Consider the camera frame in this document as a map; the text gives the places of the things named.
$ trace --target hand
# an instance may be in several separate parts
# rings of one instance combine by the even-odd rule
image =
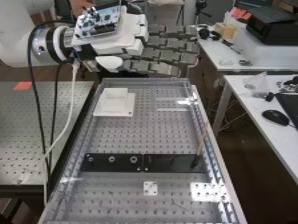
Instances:
[[[70,0],[71,4],[71,11],[75,17],[78,17],[82,14],[82,7],[90,8],[94,5],[87,2],[87,0]]]

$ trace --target desk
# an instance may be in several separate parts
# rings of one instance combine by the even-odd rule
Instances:
[[[293,75],[267,76],[270,91],[277,92],[276,82],[289,80],[292,77]],[[230,94],[232,92],[270,147],[272,148],[279,160],[291,174],[292,179],[298,184],[298,132],[292,127],[279,126],[262,117],[262,112],[264,110],[277,110],[283,113],[284,110],[281,109],[275,98],[271,102],[266,102],[263,99],[252,98],[250,96],[248,90],[243,86],[244,78],[247,78],[247,76],[224,76],[226,84],[220,96],[215,120],[212,123],[214,134],[216,135],[219,131]]]
[[[240,54],[236,54],[227,46],[224,46],[219,41],[212,41],[210,39],[198,39],[198,45],[200,50],[204,52],[211,64],[216,70],[216,75],[214,79],[212,91],[208,91],[208,100],[206,105],[206,112],[210,114],[214,101],[215,101],[215,89],[218,87],[218,81],[222,80],[223,75],[239,74],[239,75],[255,75],[260,72],[270,72],[270,74],[292,74],[292,71],[298,71],[298,64],[295,67],[275,67],[274,64],[267,66],[240,66],[238,64],[239,60],[246,60]],[[230,60],[232,65],[220,65],[219,61]]]
[[[31,88],[14,91],[17,83],[0,83],[0,197],[25,197],[39,194],[42,196],[41,159],[42,149],[37,123],[35,102]],[[75,83],[74,110],[70,127],[62,140],[53,149],[51,171],[73,126],[78,120],[86,102],[93,82]],[[51,111],[53,111],[53,82],[37,83],[45,142],[49,145]],[[58,83],[58,101],[55,115],[54,138],[61,132],[70,104],[70,82]]]
[[[259,71],[298,71],[298,65],[293,67],[276,67],[274,64],[268,66],[240,66],[238,61],[246,60],[243,55],[236,54],[220,41],[212,41],[211,39],[198,39],[200,49],[207,55],[218,72],[259,72]],[[232,65],[220,65],[219,61],[230,60]]]

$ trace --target computer mouse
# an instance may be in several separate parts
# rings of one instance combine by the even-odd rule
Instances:
[[[262,115],[267,120],[279,125],[287,126],[289,123],[289,119],[287,118],[287,116],[276,110],[266,110],[263,111]]]

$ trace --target black plate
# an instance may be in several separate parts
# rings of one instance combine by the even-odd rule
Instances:
[[[136,158],[135,163],[130,162],[131,157]],[[103,154],[86,153],[81,164],[82,172],[140,172],[140,154]]]
[[[195,155],[191,154],[144,154],[143,172],[147,173],[202,173],[203,161],[199,157],[191,168]]]

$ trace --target floor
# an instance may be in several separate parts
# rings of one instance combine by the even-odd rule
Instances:
[[[61,81],[70,79],[69,71],[69,68],[62,68]],[[198,87],[203,103],[207,104],[207,95],[212,88],[210,80],[202,79],[202,71],[207,77],[214,74],[214,69],[206,60],[202,60],[198,67],[190,71],[190,80]],[[55,67],[41,67],[34,69],[34,72],[37,81],[51,81]],[[78,77],[78,80],[95,80],[94,74],[85,73],[85,76],[85,79]],[[11,69],[0,63],[0,81],[23,80],[29,80],[27,69]],[[242,112],[242,107],[234,103],[227,111],[226,120],[231,120]],[[298,186],[248,117],[243,116],[219,133],[218,144],[247,222],[296,224]],[[22,204],[13,224],[35,223],[37,217]]]

